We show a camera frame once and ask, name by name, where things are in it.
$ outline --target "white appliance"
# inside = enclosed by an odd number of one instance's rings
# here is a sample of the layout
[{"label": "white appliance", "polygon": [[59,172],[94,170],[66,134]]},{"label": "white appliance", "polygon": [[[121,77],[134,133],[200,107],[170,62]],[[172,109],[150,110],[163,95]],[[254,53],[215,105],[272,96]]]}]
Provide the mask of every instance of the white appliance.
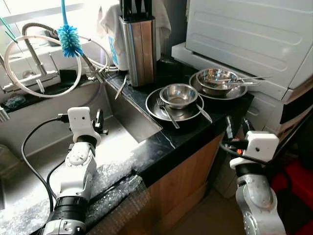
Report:
[{"label": "white appliance", "polygon": [[247,118],[282,140],[313,108],[313,1],[190,0],[187,15],[172,56],[199,70],[272,75],[249,88]]}]

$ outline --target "sink basin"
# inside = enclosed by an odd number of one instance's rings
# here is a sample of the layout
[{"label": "sink basin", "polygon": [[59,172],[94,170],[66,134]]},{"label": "sink basin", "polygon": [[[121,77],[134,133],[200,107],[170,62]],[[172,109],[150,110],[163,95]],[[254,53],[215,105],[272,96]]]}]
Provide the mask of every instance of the sink basin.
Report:
[{"label": "sink basin", "polygon": [[[97,167],[101,166],[108,158],[113,159],[129,155],[132,149],[161,130],[159,125],[127,97],[120,95],[117,100],[114,100],[115,94],[115,88],[110,84],[105,84],[97,98],[101,99],[103,104],[101,108],[105,116],[104,128],[109,131],[108,135],[102,135],[101,144],[96,148]],[[72,137],[68,136],[62,141],[29,156],[28,159],[46,178],[53,167],[65,159],[70,143],[72,143]],[[59,167],[53,175],[57,175],[63,167]],[[51,177],[51,187],[55,192],[58,191],[59,184],[58,178]],[[23,198],[30,198],[27,203],[33,205],[47,198],[44,186],[24,162],[18,163],[13,169],[2,175],[0,185],[0,210],[16,206],[16,203]]]}]

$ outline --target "black marble countertop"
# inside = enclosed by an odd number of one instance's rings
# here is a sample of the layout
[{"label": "black marble countertop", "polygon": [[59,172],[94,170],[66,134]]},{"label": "black marble countertop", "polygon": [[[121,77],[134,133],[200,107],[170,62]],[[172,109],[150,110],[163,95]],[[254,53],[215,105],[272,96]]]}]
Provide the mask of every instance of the black marble countertop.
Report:
[{"label": "black marble countertop", "polygon": [[[186,83],[197,70],[175,61],[171,58],[162,58],[157,62],[156,80],[154,84],[134,88],[125,86],[123,95],[137,104],[147,115],[151,116],[162,130],[147,138],[145,143],[133,150],[137,172],[143,178],[146,186],[167,174],[175,166],[224,132],[225,117],[231,115],[235,128],[241,123],[246,114],[253,96],[245,94],[234,100],[204,99],[204,109],[210,114],[213,123],[198,115],[195,118],[179,122],[180,129],[175,129],[171,122],[162,121],[150,115],[146,109],[147,96],[154,90],[171,83]],[[117,89],[122,85],[124,76],[110,74],[107,81]]]}]

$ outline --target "stainless steel knife block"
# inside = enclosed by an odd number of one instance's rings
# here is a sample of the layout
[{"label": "stainless steel knife block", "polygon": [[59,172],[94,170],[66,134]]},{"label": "stainless steel knife block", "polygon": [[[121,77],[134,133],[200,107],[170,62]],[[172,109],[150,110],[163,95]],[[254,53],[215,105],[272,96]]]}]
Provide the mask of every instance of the stainless steel knife block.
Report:
[{"label": "stainless steel knife block", "polygon": [[123,28],[126,59],[131,85],[153,83],[156,75],[156,24],[155,18],[136,22],[119,18]]}]

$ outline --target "stainless steel bowl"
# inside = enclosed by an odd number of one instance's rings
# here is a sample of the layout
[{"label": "stainless steel bowl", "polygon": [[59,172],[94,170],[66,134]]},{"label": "stainless steel bowl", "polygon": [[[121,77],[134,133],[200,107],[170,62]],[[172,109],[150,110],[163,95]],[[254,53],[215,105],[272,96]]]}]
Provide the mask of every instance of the stainless steel bowl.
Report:
[{"label": "stainless steel bowl", "polygon": [[220,80],[232,79],[236,81],[238,78],[237,74],[222,69],[205,69],[196,74],[196,80],[202,86],[202,90],[214,96],[226,95],[231,89],[238,86],[232,84],[231,81]]},{"label": "stainless steel bowl", "polygon": [[160,98],[173,109],[183,109],[195,102],[197,97],[197,90],[183,83],[168,85],[160,91]]}]

